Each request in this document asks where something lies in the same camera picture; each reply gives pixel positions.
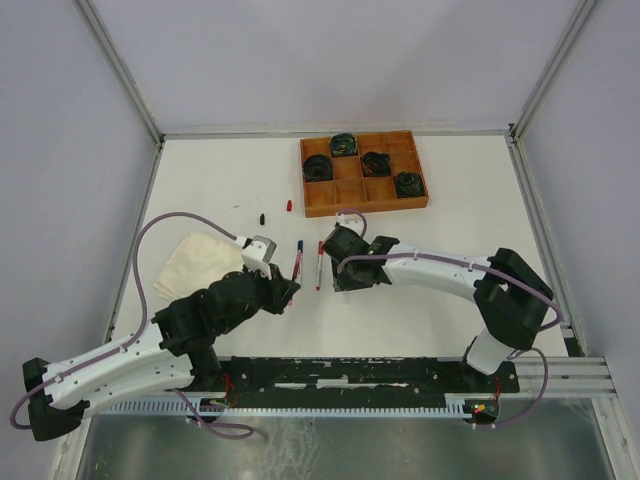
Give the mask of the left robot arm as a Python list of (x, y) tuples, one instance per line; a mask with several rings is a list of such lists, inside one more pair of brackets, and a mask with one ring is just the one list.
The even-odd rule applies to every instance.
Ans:
[(264, 311), (284, 312), (300, 286), (277, 266), (269, 277), (230, 272), (158, 311), (141, 334), (106, 343), (68, 360), (33, 358), (23, 365), (35, 440), (59, 438), (120, 401), (162, 390), (209, 390), (221, 378), (213, 344)]

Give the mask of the white marker red end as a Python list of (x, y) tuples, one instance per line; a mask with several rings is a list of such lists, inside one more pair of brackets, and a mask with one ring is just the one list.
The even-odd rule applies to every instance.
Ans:
[(323, 252), (319, 252), (317, 255), (316, 262), (316, 277), (315, 277), (315, 290), (321, 290), (321, 282), (322, 282), (322, 270), (323, 270)]

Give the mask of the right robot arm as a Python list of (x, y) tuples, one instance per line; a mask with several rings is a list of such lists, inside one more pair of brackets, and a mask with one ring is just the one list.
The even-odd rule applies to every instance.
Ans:
[(460, 364), (459, 379), (481, 391), (515, 352), (531, 349), (554, 293), (515, 251), (500, 248), (489, 256), (463, 256), (421, 250), (394, 237), (367, 242), (351, 228), (337, 225), (323, 243), (340, 291), (378, 285), (422, 286), (473, 303), (484, 322)]

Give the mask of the white marker blue end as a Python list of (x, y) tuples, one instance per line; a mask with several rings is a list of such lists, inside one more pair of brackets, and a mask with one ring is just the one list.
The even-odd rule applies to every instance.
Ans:
[(303, 252), (298, 252), (296, 259), (296, 281), (302, 284), (302, 266), (303, 266)]

